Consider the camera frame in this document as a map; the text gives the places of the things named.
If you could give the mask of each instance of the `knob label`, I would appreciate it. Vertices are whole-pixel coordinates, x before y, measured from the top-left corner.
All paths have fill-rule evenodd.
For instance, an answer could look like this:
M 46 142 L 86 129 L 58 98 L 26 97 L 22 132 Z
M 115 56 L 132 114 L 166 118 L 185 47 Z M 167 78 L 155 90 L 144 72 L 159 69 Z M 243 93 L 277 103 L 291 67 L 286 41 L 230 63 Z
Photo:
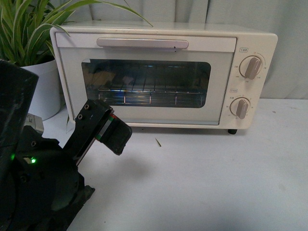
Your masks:
M 240 52 L 248 52 L 248 48 L 247 47 L 241 47 Z

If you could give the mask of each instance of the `white flower pot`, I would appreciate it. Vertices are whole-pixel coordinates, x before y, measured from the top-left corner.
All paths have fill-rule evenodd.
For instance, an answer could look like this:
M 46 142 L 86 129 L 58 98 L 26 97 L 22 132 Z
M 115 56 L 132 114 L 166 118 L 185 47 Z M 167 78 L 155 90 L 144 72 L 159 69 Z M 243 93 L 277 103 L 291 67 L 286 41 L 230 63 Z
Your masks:
M 38 75 L 38 83 L 35 88 L 29 113 L 46 120 L 55 115 L 61 107 L 59 72 L 57 63 L 52 60 L 47 63 L 23 66 L 25 70 Z

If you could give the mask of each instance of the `oven window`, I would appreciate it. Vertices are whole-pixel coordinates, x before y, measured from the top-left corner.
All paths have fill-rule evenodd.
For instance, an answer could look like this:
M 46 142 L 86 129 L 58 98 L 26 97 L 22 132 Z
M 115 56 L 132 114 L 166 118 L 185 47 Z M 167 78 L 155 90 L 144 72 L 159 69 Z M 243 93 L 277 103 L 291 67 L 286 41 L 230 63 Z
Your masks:
M 211 66 L 206 62 L 101 60 L 82 62 L 88 99 L 111 106 L 201 108 Z

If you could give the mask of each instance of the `toaster oven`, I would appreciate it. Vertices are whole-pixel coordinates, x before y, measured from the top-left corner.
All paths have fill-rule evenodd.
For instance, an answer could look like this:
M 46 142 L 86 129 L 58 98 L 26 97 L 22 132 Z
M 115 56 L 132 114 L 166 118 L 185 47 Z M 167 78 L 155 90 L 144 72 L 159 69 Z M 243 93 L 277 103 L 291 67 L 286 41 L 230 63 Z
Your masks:
M 84 22 L 53 28 L 69 118 L 102 99 L 130 126 L 245 129 L 277 36 L 216 24 Z

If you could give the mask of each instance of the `timer knob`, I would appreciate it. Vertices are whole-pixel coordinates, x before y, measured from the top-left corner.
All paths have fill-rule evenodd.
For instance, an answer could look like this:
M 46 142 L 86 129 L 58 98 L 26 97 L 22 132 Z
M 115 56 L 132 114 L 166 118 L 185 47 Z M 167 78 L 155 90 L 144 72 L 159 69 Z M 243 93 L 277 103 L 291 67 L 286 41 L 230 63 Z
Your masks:
M 245 58 L 240 64 L 240 73 L 243 77 L 254 79 L 261 71 L 262 61 L 256 56 Z
M 247 111 L 250 108 L 250 102 L 246 98 L 237 98 L 230 105 L 231 112 L 238 116 L 240 119 L 244 119 Z

